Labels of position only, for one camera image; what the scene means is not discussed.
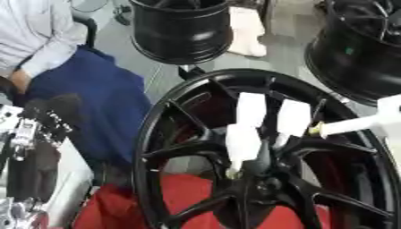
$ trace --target gray shirt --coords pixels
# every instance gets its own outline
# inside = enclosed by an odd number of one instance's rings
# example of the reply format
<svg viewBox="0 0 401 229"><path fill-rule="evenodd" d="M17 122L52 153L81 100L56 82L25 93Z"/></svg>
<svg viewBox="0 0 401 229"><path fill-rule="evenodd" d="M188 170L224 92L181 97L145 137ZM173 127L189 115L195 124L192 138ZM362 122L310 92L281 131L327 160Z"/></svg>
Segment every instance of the gray shirt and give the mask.
<svg viewBox="0 0 401 229"><path fill-rule="evenodd" d="M83 41L66 0L0 0L0 76L22 69L35 77L65 63Z"/></svg>

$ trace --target black wheel rim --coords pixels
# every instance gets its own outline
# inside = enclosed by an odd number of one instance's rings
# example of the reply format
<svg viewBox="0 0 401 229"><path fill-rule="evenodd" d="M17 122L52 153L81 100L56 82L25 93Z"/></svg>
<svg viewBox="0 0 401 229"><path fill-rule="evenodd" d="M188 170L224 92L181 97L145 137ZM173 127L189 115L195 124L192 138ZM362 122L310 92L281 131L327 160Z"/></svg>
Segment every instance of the black wheel rim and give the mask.
<svg viewBox="0 0 401 229"><path fill-rule="evenodd" d="M315 122L355 117L327 93L276 72L224 70L184 82L154 106L137 140L132 176L150 228L180 228L187 220L208 211L213 211L227 228L255 228L272 206L291 208L305 228L322 228L315 204L329 207L332 228L399 227L397 172L389 153L370 131L327 140L307 135L291 139L283 149L272 151L271 166L263 173L250 169L255 162L246 162L241 178L225 178L229 161L224 133L214 128L234 122L239 91L266 95L270 118L265 128L260 128L260 134L267 141L277 137L275 129L266 127L276 126L274 115L284 98L310 103ZM166 122L172 116L178 129ZM212 194L171 216L163 202L158 169L168 158L189 155L205 157L212 164ZM300 158L318 175L321 187L299 176ZM269 187L268 193L260 191L263 185ZM230 208L233 203L237 208Z"/></svg>

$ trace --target chair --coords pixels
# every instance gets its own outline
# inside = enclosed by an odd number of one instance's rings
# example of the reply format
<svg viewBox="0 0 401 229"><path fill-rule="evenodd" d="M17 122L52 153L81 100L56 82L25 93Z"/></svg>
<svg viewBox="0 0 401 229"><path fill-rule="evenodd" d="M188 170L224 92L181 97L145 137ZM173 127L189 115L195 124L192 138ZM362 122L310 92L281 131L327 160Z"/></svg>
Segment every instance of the chair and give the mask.
<svg viewBox="0 0 401 229"><path fill-rule="evenodd" d="M78 14L73 15L73 20L86 27L87 37L84 45L94 48L98 30L98 25L96 22L91 18ZM18 90L9 80L4 77L0 77L0 93L4 94L9 101L13 102L17 97Z"/></svg>

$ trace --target blue cloth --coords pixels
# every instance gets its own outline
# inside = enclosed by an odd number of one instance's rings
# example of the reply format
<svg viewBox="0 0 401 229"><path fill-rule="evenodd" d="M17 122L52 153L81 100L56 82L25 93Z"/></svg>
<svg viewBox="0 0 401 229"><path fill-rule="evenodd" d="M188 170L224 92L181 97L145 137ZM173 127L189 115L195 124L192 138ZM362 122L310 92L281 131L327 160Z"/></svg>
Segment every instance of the blue cloth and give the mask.
<svg viewBox="0 0 401 229"><path fill-rule="evenodd" d="M87 159L127 165L150 109L143 88L143 78L117 67L113 57L80 47L65 64L34 78L25 99L78 94L83 122L72 137L75 147Z"/></svg>

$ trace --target floor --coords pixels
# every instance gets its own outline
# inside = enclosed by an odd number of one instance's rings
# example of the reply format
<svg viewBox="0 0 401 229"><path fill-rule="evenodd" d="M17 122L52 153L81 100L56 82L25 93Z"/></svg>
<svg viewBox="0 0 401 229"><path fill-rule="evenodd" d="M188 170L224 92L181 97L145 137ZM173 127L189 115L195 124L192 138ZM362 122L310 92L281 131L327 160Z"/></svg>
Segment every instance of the floor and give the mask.
<svg viewBox="0 0 401 229"><path fill-rule="evenodd" d="M330 91L309 72L303 60L305 46L319 32L323 25L323 15L313 8L318 0L271 0L266 34L260 42L267 46L268 54L261 58L245 57L225 53L219 58L201 64L206 71L226 68L257 68L282 72L308 81L326 91ZM98 8L101 0L73 0L76 8L89 11ZM144 77L146 93L152 103L156 103L172 87L182 82L176 66L160 64L141 55L131 44L132 27L125 27L113 19L114 5L128 4L128 0L110 0L95 11L85 13L95 19L99 31L96 48L113 55L117 64ZM348 103L361 115L375 113L375 109Z"/></svg>

